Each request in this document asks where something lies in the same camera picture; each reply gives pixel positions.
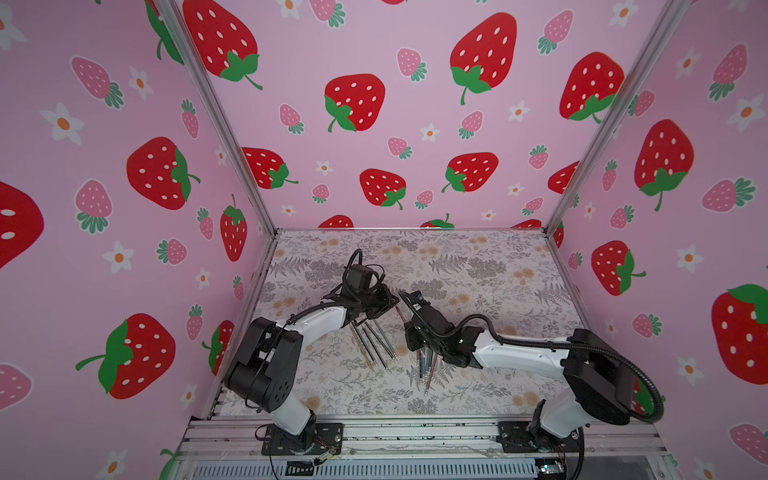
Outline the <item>blue pencil with clear cap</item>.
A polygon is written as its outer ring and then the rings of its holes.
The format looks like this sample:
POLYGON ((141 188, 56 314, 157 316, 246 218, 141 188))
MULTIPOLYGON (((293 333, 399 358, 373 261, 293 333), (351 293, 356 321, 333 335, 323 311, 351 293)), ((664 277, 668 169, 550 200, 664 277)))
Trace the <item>blue pencil with clear cap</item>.
POLYGON ((395 349, 392 347, 391 343, 387 339, 383 329, 381 328, 380 324, 377 320, 369 320, 369 329, 372 331, 372 333, 376 336, 378 342, 384 347, 385 351, 389 355, 390 358, 396 359, 396 352, 395 349))

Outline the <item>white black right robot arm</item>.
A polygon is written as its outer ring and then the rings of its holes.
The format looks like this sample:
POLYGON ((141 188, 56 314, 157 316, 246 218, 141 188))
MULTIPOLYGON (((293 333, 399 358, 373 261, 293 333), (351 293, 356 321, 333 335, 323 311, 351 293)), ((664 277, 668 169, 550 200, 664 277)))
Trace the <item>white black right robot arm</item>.
POLYGON ((508 436, 507 443, 522 452, 554 451, 594 422, 624 426, 663 418, 663 396, 650 377, 590 330, 554 339, 505 337, 485 315, 453 324, 421 292, 399 296, 412 314, 405 324, 410 350, 427 347, 459 368, 523 370, 567 384, 508 436))

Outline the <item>red striped pencil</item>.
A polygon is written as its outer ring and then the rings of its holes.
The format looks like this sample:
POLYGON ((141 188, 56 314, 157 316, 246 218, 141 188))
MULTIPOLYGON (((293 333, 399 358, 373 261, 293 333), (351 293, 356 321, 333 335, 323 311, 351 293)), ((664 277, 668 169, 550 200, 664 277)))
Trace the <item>red striped pencil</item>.
POLYGON ((396 310, 398 316, 400 317, 400 319, 402 320, 403 324, 405 325, 407 323, 407 320, 406 320, 405 316, 403 315, 402 311, 400 310, 400 307, 399 306, 395 306, 395 310, 396 310))

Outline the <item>yellow pencil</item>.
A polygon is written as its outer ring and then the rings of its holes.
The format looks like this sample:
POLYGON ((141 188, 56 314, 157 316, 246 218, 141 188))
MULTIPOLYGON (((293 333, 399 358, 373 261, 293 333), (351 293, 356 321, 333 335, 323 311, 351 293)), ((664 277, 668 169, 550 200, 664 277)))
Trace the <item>yellow pencil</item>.
POLYGON ((359 351, 364 359, 364 362, 366 363, 367 367, 370 370, 374 370, 375 360, 372 357, 371 352, 369 351, 367 345, 362 339, 362 335, 356 326, 355 323, 350 324, 350 328, 353 334, 353 337, 355 339, 356 344, 358 345, 359 351))

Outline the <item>dark blue striped pencil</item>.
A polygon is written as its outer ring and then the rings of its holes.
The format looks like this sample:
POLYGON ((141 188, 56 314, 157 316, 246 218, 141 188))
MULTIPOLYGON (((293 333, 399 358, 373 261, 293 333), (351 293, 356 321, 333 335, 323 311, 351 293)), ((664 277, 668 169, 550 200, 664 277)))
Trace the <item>dark blue striped pencil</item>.
POLYGON ((370 349, 373 352, 373 357, 381 364, 381 366, 384 369, 386 369, 387 364, 385 362, 384 357, 381 355, 381 352, 379 351, 373 336, 369 333, 369 330, 365 326, 361 327, 361 331, 363 333, 363 336, 366 338, 367 344, 369 345, 370 349))

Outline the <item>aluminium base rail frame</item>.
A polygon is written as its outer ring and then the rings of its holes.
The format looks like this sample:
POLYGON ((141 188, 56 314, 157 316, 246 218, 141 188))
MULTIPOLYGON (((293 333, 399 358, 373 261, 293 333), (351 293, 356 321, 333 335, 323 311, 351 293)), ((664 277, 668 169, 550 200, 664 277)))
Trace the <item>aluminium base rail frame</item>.
POLYGON ((511 438, 525 416, 322 416, 291 454, 265 417, 190 423, 165 479, 680 479, 656 429, 594 423, 550 452, 511 438))

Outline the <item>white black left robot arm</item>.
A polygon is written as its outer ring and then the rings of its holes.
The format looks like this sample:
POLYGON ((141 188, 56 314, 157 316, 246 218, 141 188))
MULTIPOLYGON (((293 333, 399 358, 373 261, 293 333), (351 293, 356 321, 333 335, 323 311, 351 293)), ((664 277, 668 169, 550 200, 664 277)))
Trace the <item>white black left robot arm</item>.
POLYGON ((314 433, 316 415, 292 393, 303 348, 350 324, 377 319, 398 302, 386 285, 354 296, 339 287, 283 324, 259 317, 246 329, 223 384, 267 412, 285 434, 304 440, 314 433))

